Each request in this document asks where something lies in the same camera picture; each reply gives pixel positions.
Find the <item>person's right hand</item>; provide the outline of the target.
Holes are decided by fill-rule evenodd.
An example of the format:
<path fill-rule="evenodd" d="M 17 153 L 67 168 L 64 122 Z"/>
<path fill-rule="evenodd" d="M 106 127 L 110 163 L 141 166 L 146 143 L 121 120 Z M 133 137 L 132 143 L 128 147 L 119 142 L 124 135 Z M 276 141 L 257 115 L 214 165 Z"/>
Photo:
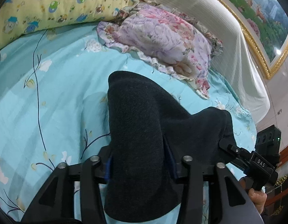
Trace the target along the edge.
<path fill-rule="evenodd" d="M 242 177 L 239 180 L 240 185 L 242 188 L 247 191 L 249 198 L 255 205 L 257 211 L 262 214 L 264 211 L 264 205 L 267 200 L 267 194 L 264 193 L 263 191 L 256 191 L 253 188 L 248 189 L 246 184 L 247 184 L 247 178 Z"/>

